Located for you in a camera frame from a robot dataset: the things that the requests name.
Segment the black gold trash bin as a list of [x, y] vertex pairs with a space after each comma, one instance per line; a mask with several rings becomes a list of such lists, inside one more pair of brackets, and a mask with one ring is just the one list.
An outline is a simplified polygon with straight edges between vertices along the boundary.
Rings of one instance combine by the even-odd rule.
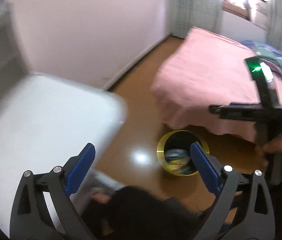
[[190, 157], [190, 148], [195, 142], [210, 154], [206, 141], [191, 131], [175, 130], [162, 136], [157, 145], [157, 159], [161, 167], [166, 172], [179, 177], [198, 174]]

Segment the pink bed cover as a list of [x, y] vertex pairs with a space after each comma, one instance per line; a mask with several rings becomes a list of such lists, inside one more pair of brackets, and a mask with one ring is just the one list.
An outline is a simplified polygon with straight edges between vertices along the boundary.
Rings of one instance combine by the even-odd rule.
[[200, 28], [189, 31], [177, 51], [160, 67], [151, 91], [162, 123], [171, 129], [202, 126], [213, 134], [255, 141], [252, 122], [222, 120], [210, 105], [260, 101], [245, 65], [254, 56], [248, 47]]

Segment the green plaid curtain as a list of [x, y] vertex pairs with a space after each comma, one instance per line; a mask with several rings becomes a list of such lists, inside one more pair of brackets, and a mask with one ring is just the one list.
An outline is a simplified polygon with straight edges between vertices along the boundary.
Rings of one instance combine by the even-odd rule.
[[219, 33], [223, 0], [171, 0], [170, 30], [173, 36], [186, 38], [193, 27]]

